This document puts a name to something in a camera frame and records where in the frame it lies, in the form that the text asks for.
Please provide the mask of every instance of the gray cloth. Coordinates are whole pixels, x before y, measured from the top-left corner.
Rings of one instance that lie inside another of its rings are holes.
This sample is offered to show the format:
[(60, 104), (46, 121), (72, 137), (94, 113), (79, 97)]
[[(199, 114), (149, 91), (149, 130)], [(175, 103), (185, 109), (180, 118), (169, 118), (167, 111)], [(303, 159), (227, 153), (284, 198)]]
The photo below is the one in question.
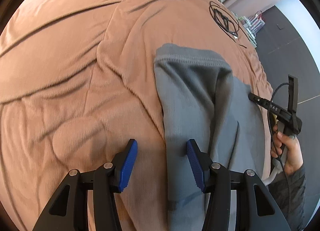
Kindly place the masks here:
[(261, 112), (248, 100), (250, 87), (213, 51), (165, 44), (156, 52), (154, 72), (164, 113), (169, 230), (199, 231), (206, 203), (186, 155), (187, 140), (195, 139), (201, 151), (228, 169), (250, 168), (261, 177)]

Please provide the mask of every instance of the coiled black cord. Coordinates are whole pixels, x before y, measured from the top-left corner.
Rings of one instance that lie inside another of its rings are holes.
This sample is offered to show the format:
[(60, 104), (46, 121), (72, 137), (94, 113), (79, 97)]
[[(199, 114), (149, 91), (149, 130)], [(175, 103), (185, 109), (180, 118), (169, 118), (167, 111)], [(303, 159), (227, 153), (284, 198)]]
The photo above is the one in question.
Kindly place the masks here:
[[(229, 15), (229, 17), (231, 17), (231, 19), (233, 20), (230, 20), (227, 16), (223, 15), (221, 11), (219, 11), (218, 9), (221, 9), (223, 10), (225, 13), (227, 13)], [(236, 44), (238, 44), (239, 46), (242, 46), (244, 48), (247, 48), (246, 46), (244, 45), (241, 45), (239, 43), (237, 43), (234, 39), (234, 37), (238, 37), (239, 34), (238, 34), (238, 31), (241, 29), (242, 32), (246, 35), (247, 39), (248, 36), (247, 36), (247, 33), (242, 29), (242, 27), (240, 26), (239, 24), (239, 21), (238, 20), (235, 20), (232, 15), (230, 15), (225, 9), (221, 8), (218, 4), (216, 4), (215, 2), (213, 1), (210, 1), (210, 6), (209, 6), (209, 12), (210, 12), (210, 15), (212, 17), (212, 19), (216, 22), (216, 24), (223, 30), (223, 32), (226, 33), (226, 35), (228, 35), (228, 37), (230, 37)], [(230, 25), (231, 24), (234, 28), (234, 30), (230, 30)]]

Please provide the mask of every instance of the blanket wrinkle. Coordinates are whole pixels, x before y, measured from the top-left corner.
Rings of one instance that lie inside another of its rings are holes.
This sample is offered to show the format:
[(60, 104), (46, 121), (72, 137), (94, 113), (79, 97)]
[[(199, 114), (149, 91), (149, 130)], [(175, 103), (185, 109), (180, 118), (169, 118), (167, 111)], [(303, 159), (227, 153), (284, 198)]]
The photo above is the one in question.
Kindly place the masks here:
[[(0, 117), (2, 116), (2, 112), (3, 112), (3, 105), (0, 104)], [(2, 138), (1, 138), (1, 132), (2, 131), (1, 131), (1, 129), (2, 129), (2, 123), (0, 121), (0, 151), (1, 151), (0, 152), (0, 162), (1, 162), (2, 165), (4, 165), (4, 158), (3, 158), (3, 151), (2, 151), (3, 147), (2, 147)], [(14, 205), (12, 194), (9, 192), (9, 187), (8, 187), (9, 180), (8, 180), (8, 177), (7, 177), (6, 167), (1, 167), (1, 175), (2, 175), (2, 178), (4, 180), (4, 187), (5, 187), (4, 191), (7, 193), (7, 198), (9, 200), (9, 202), (13, 205), (12, 209), (15, 212), (15, 214), (17, 215), (17, 220), (19, 221), (19, 224), (22, 226), (24, 231), (27, 231), (26, 226), (24, 225), (21, 217), (18, 214), (17, 208)]]
[(88, 88), (87, 88), (87, 93), (85, 94), (82, 116), (84, 115), (85, 107), (86, 107), (86, 104), (87, 104), (88, 92), (89, 92), (89, 90), (90, 90), (90, 85), (91, 85), (91, 81), (92, 81), (92, 76), (93, 76), (94, 68), (95, 68), (95, 66), (92, 67), (91, 76), (90, 76), (90, 81), (89, 81)]
[[(0, 174), (0, 201), (21, 231), (33, 229), (68, 170), (96, 169), (130, 138), (139, 152), (129, 185), (117, 196), (123, 230), (168, 230), (168, 143), (153, 70), (156, 50), (173, 43), (215, 51), (253, 93), (271, 96), (265, 75), (257, 80), (264, 72), (254, 48), (242, 31), (238, 41), (246, 51), (221, 31), (210, 1), (224, 8), (217, 0), (26, 0), (19, 7), (0, 36), (0, 169), (7, 172), (6, 178)], [(22, 124), (28, 137), (19, 132)], [(28, 155), (22, 145), (29, 145)], [(92, 209), (88, 219), (93, 231)]]
[[(31, 31), (29, 31), (27, 34), (25, 34), (24, 36), (22, 37), (19, 37), (17, 38), (15, 41), (13, 41), (9, 46), (6, 46), (5, 48), (2, 49), (2, 51), (0, 51), (0, 58), (2, 58), (8, 51), (10, 51), (12, 48), (14, 48), (15, 46), (18, 46), (22, 41), (24, 41), (25, 39), (27, 39), (28, 37), (32, 36), (33, 34), (37, 33), (38, 31), (48, 27), (48, 26), (51, 26), (51, 25), (54, 25), (56, 22), (59, 22), (65, 18), (68, 18), (68, 17), (71, 17), (71, 16), (74, 16), (76, 14), (79, 14), (79, 13), (82, 13), (82, 12), (86, 12), (88, 10), (92, 10), (92, 9), (96, 9), (96, 8), (100, 8), (100, 7), (103, 7), (103, 6), (108, 6), (108, 5), (113, 5), (113, 4), (116, 4), (116, 3), (120, 3), (121, 0), (118, 0), (118, 1), (115, 1), (115, 2), (111, 2), (111, 3), (108, 3), (108, 4), (99, 4), (99, 5), (96, 5), (96, 6), (92, 6), (92, 7), (89, 7), (89, 8), (85, 8), (85, 9), (80, 9), (78, 11), (75, 11), (75, 12), (71, 12), (71, 13), (68, 13), (68, 14), (65, 14), (65, 15), (62, 15), (62, 16), (59, 16), (59, 17), (56, 17), (55, 19), (52, 19), (36, 28), (33, 28)], [(9, 28), (10, 26), (6, 26), (4, 28), (4, 31), (2, 34), (6, 34), (5, 33), (5, 30), (6, 28)]]

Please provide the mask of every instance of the finger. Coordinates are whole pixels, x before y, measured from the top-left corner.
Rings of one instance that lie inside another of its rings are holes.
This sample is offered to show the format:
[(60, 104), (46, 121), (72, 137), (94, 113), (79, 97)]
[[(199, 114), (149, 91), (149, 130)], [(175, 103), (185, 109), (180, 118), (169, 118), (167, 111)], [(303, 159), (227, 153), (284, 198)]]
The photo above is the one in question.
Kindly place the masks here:
[(291, 139), (287, 135), (283, 134), (282, 132), (277, 133), (277, 138), (280, 142), (282, 142), (284, 145), (288, 147), (288, 150), (291, 150), (296, 146), (296, 141), (294, 139)]
[(275, 154), (277, 154), (277, 152), (278, 152), (279, 155), (282, 154), (282, 150), (281, 150), (279, 147), (274, 147), (274, 146), (272, 146), (272, 147), (271, 147), (271, 150), (272, 150)]
[(279, 140), (278, 135), (276, 133), (273, 135), (273, 143), (277, 147), (281, 147), (282, 146), (282, 142)]
[(278, 157), (278, 155), (277, 155), (273, 150), (270, 151), (270, 154), (271, 154), (271, 156), (274, 157), (274, 158), (277, 158), (277, 157)]

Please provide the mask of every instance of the blue gripper pad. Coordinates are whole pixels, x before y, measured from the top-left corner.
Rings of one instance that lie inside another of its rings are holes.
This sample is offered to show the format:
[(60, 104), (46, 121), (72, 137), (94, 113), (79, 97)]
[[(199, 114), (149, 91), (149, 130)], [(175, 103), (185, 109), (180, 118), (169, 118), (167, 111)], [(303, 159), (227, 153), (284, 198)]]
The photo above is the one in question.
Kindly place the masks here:
[(199, 189), (201, 189), (202, 192), (204, 192), (204, 190), (205, 190), (204, 171), (201, 167), (201, 164), (199, 162), (199, 159), (198, 159), (196, 151), (195, 151), (195, 148), (198, 150), (199, 150), (199, 148), (196, 143), (195, 143), (196, 147), (193, 147), (193, 145), (192, 145), (193, 141), (194, 140), (187, 141), (187, 155), (188, 155), (189, 163), (190, 163), (190, 166), (191, 166), (191, 169), (193, 172), (193, 176), (195, 177), (197, 187)]
[(130, 175), (138, 154), (138, 143), (133, 140), (120, 172), (119, 191), (122, 192), (129, 183)]

